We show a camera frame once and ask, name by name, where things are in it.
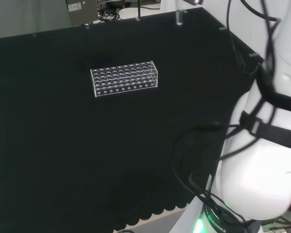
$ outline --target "cable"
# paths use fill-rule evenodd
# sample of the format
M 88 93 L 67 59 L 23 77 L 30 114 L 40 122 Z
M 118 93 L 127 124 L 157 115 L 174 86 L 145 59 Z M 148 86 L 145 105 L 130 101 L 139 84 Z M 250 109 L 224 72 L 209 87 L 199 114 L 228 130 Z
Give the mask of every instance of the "cable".
M 261 4 L 262 4 L 262 8 L 263 8 L 263 12 L 264 12 L 264 19 L 266 21 L 266 26 L 267 26 L 267 33 L 268 33 L 268 42 L 267 42 L 267 47 L 266 47 L 266 54 L 267 54 L 267 61 L 270 62 L 267 65 L 267 70 L 264 70 L 264 67 L 259 64 L 254 71 L 248 73 L 245 69 L 245 63 L 243 61 L 243 57 L 242 55 L 237 51 L 236 46 L 235 46 L 235 42 L 233 39 L 233 34 L 231 33 L 230 29 L 229 29 L 229 11 L 230 11 L 230 5 L 231 5 L 231 0 L 229 0 L 228 2 L 228 6 L 227 6 L 227 14 L 226 14 L 226 25 L 230 34 L 230 38 L 231 38 L 231 44 L 232 44 L 232 48 L 233 51 L 235 53 L 235 57 L 237 59 L 237 62 L 239 63 L 240 67 L 242 68 L 242 70 L 244 71 L 245 74 L 247 75 L 252 75 L 256 72 L 256 70 L 258 68 L 262 69 L 265 74 L 266 77 L 268 78 L 268 82 L 269 82 L 269 86 L 270 88 L 272 88 L 273 90 L 274 88 L 274 84 L 273 84 L 273 79 L 274 79 L 274 73 L 275 73 L 275 55 L 274 55 L 274 45 L 273 45 L 273 33 L 276 29 L 276 27 L 278 26 L 280 20 L 276 20 L 276 23 L 273 27 L 270 26 L 270 17 L 268 16 L 267 13 L 267 9 L 266 9 L 266 5 L 264 3 L 263 0 L 261 0 Z M 256 116 L 257 113 L 260 111 L 260 109 L 262 108 L 263 104 L 265 103 L 265 100 L 263 98 L 261 98 L 259 100 L 259 102 L 257 103 L 257 105 L 255 106 L 254 110 L 250 113 L 251 116 Z M 271 125 L 274 117 L 275 117 L 275 113 L 276 113 L 276 107 L 273 106 L 273 110 L 271 113 L 271 116 L 267 122 L 267 124 Z M 235 127 L 234 130 L 232 130 L 230 133 L 228 133 L 225 137 L 225 139 L 230 138 L 232 136 L 235 136 L 236 134 L 238 134 L 239 132 L 241 132 L 245 126 L 244 125 L 233 125 Z M 213 129 L 211 128 L 209 125 L 205 126 L 203 129 L 206 128 Z M 192 131 L 198 131 L 200 129 L 200 127 L 194 127 L 193 129 L 191 129 Z M 185 136 L 185 134 L 187 133 L 183 133 L 180 135 L 180 137 L 178 137 L 178 139 L 175 141 L 175 144 L 173 146 L 173 155 L 172 155 L 172 166 L 173 166 L 173 171 L 177 177 L 178 180 L 180 180 L 180 182 L 182 183 L 183 186 L 185 186 L 188 190 L 190 190 L 192 193 L 194 193 L 205 205 L 207 205 L 208 207 L 210 207 L 212 209 L 212 211 L 214 211 L 214 213 L 216 213 L 217 216 L 219 216 L 219 218 L 221 218 L 222 220 L 224 220 L 224 216 L 222 215 L 222 213 L 227 214 L 232 220 L 234 220 L 234 223 L 236 225 L 245 225 L 245 228 L 247 229 L 247 224 L 245 219 L 237 214 L 236 212 L 234 212 L 233 210 L 231 210 L 225 203 L 223 200 L 221 200 L 219 197 L 215 196 L 214 194 L 212 194 L 211 192 L 209 192 L 208 190 L 203 189 L 202 187 L 200 187 L 198 184 L 196 184 L 196 182 L 193 179 L 193 175 L 196 174 L 198 172 L 198 170 L 192 171 L 190 168 L 192 168 L 190 166 L 190 162 L 191 162 L 191 157 L 192 155 L 188 154 L 188 152 L 192 152 L 195 149 L 195 145 L 191 145 L 189 148 L 186 148 L 186 150 L 184 151 L 184 153 L 182 155 L 189 155 L 188 161 L 186 161 L 186 163 L 183 163 L 183 160 L 179 163 L 179 167 L 176 167 L 175 165 L 175 151 L 176 151 L 176 144 L 179 142 L 179 140 L 181 138 L 183 138 Z M 256 137 L 253 141 L 251 141 L 250 143 L 248 143 L 247 145 L 243 146 L 242 148 L 230 152 L 228 154 L 225 154 L 223 156 L 221 156 L 220 158 L 216 159 L 216 160 L 211 160 L 208 163 L 218 163 L 220 160 L 224 160 L 226 158 L 230 158 L 238 153 L 241 153 L 242 151 L 248 149 L 249 147 L 253 146 L 256 142 L 258 142 L 259 138 Z M 212 198 L 211 196 L 214 196 L 215 198 L 217 198 L 222 204 L 224 204 L 226 206 L 227 209 L 223 208 L 222 206 L 218 205 Z M 241 224 L 240 221 L 234 216 L 238 216 L 242 219 L 243 223 Z
M 135 232 L 133 232 L 132 230 L 120 230 L 117 233 L 135 233 Z
M 140 8 L 148 9 L 148 10 L 160 10 L 160 8 L 149 8 L 145 6 L 141 6 Z
M 107 23 L 115 21 L 115 20 L 119 20 L 121 19 L 119 11 L 120 10 L 116 10 L 116 9 L 101 9 L 99 11 L 99 14 L 100 14 L 99 20 L 101 22 L 107 22 Z
M 285 222 L 287 222 L 287 223 L 291 224 L 291 221 L 290 221 L 290 220 L 288 220 L 288 219 L 286 219 L 285 217 L 283 217 L 283 216 L 280 216 L 279 218 L 281 218 L 281 219 L 282 219 L 282 220 L 284 220 Z
M 232 2 L 232 0 L 229 0 L 228 1 L 228 5 L 227 5 L 226 27 L 227 27 L 227 30 L 229 32 L 229 36 L 230 36 L 230 40 L 231 40 L 231 44 L 232 44 L 232 49 L 233 49 L 233 52 L 234 52 L 236 61 L 237 61 L 238 65 L 240 66 L 240 69 L 242 70 L 242 72 L 245 75 L 252 76 L 252 75 L 254 75 L 256 73 L 258 67 L 255 67 L 251 72 L 247 71 L 246 64 L 244 62 L 243 56 L 240 54 L 239 51 L 237 51 L 236 45 L 235 45 L 235 41 L 234 41 L 234 38 L 233 38 L 233 33 L 230 30 L 230 26 L 229 26 L 229 13 L 230 13 L 231 2 Z M 275 31 L 276 27 L 278 26 L 278 24 L 281 21 L 279 18 L 270 17 L 270 16 L 267 16 L 266 14 L 261 14 L 260 12 L 256 11 L 255 9 L 253 9 L 245 0 L 241 0 L 241 2 L 253 14 L 255 14 L 255 15 L 257 15 L 257 16 L 263 18 L 263 19 L 268 19 L 270 21 L 275 21 L 276 23 L 273 26 L 273 32 Z
M 256 16 L 259 16 L 260 18 L 266 19 L 266 15 L 256 11 L 255 9 L 253 9 L 245 0 L 241 0 L 242 4 L 253 14 L 255 14 Z M 270 21 L 277 21 L 278 19 L 275 17 L 269 17 Z
M 234 37 L 233 37 L 233 34 L 232 34 L 231 30 L 230 30 L 230 26 L 229 26 L 229 13 L 230 13 L 230 8 L 231 8 L 231 3 L 232 3 L 232 0 L 228 0 L 227 12 L 226 12 L 226 28 L 227 28 L 227 31 L 229 33 L 229 37 L 230 37 L 230 40 L 231 40 L 231 44 L 232 44 L 232 49 L 233 49 L 233 52 L 234 52 L 234 56 L 236 58 L 236 61 L 237 61 L 238 65 L 239 65 L 240 69 L 242 70 L 242 72 L 245 75 L 252 76 L 253 74 L 256 73 L 257 67 L 255 67 L 250 72 L 247 71 L 246 64 L 244 62 L 243 56 L 240 54 L 240 52 L 237 51 L 236 45 L 235 45 L 235 41 L 234 41 Z
M 140 8 L 148 9 L 148 10 L 160 10 L 160 8 L 149 8 L 145 6 L 141 6 Z

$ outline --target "black tablecloth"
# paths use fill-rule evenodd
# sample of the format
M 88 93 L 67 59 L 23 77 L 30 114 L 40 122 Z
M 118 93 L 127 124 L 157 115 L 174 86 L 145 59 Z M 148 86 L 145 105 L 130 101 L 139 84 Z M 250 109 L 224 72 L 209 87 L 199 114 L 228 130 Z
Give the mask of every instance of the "black tablecloth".
M 227 122 L 252 83 L 220 27 L 200 8 L 182 27 L 166 13 L 0 39 L 0 233 L 110 233 L 189 203 L 173 141 Z M 95 99 L 90 69 L 151 60 L 158 89 Z

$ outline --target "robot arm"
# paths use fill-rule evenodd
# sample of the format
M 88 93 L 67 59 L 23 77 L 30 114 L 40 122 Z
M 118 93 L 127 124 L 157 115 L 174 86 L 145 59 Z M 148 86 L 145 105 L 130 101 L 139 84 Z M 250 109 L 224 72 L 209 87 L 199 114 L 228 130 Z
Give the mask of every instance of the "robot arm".
M 275 39 L 275 56 L 275 89 L 277 93 L 291 97 L 291 1 Z M 239 123 L 243 110 L 252 112 L 260 98 L 257 82 L 254 82 L 249 93 L 238 101 L 231 124 Z M 267 122 L 271 113 L 272 105 L 265 102 L 257 117 Z M 291 130 L 291 111 L 278 108 L 272 125 Z M 224 154 L 254 138 L 249 131 L 241 131 L 226 141 Z M 286 212 L 291 203 L 291 148 L 260 139 L 252 147 L 221 163 L 213 192 L 234 211 L 260 220 L 275 218 Z

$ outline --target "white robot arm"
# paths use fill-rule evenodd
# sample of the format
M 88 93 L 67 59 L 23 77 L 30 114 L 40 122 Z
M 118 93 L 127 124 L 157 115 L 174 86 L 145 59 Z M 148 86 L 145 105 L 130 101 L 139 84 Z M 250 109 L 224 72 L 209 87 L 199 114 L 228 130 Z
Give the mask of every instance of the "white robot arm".
M 275 39 L 274 54 L 273 87 L 276 93 L 288 99 L 290 106 L 284 107 L 280 101 L 274 104 L 272 98 L 265 96 L 267 93 L 262 90 L 261 81 L 253 83 L 250 91 L 237 102 L 230 121 L 231 125 L 239 124 L 248 116 L 246 119 L 251 120 L 251 127 L 228 138 L 222 155 L 243 148 L 257 137 L 259 140 L 235 156 L 220 161 L 211 188 L 211 193 L 224 202 L 213 197 L 217 205 L 225 209 L 228 206 L 239 221 L 243 221 L 241 217 L 246 222 L 276 218 L 291 204 L 291 0 Z M 265 102 L 250 118 L 261 98 Z M 270 118 L 273 119 L 271 126 L 267 125 Z M 271 128 L 269 135 L 264 132 L 265 137 L 258 136 L 261 126 Z M 231 233 L 213 218 L 220 217 L 212 209 L 203 208 L 201 219 L 207 233 Z M 258 231 L 263 232 L 260 225 L 252 232 Z

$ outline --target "green light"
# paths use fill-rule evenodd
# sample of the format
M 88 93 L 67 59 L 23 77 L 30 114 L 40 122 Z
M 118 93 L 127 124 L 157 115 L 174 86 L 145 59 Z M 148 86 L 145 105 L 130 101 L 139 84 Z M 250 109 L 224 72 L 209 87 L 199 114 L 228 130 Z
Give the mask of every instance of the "green light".
M 193 233 L 207 233 L 201 218 L 199 218 L 195 223 Z

